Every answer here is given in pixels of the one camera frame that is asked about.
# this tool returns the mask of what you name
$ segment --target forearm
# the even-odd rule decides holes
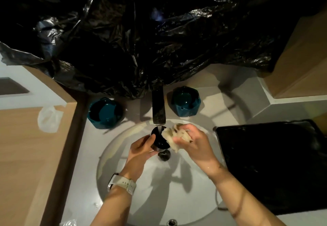
[[[126,189],[113,186],[91,226],[124,226],[131,201],[132,196]]]
[[[239,226],[285,226],[225,168],[212,181]]]

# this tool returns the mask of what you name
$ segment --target right hand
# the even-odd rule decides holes
[[[180,137],[173,137],[173,141],[186,150],[190,158],[208,175],[210,179],[219,172],[221,164],[217,160],[207,135],[193,124],[180,126],[181,129],[188,130],[187,133],[192,138],[192,142],[186,142]]]

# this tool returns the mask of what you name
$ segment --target sink drain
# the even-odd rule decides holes
[[[167,226],[177,226],[177,221],[175,219],[171,219],[167,222]]]

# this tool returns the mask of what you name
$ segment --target left hand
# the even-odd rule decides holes
[[[144,136],[130,146],[128,158],[120,176],[132,179],[134,182],[141,176],[145,162],[152,156],[158,154],[151,148],[156,135]]]

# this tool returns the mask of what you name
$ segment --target hand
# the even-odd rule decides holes
[[[144,136],[132,143],[130,146],[128,158],[120,176],[132,179],[134,182],[141,176],[145,162],[151,157],[158,154],[151,148],[156,135]]]
[[[180,129],[188,130],[187,133],[193,141],[189,143],[180,137],[173,137],[173,141],[180,148],[185,149],[190,158],[201,170],[208,175],[210,179],[213,179],[219,172],[221,165],[211,148],[207,135],[193,124],[182,125]]]

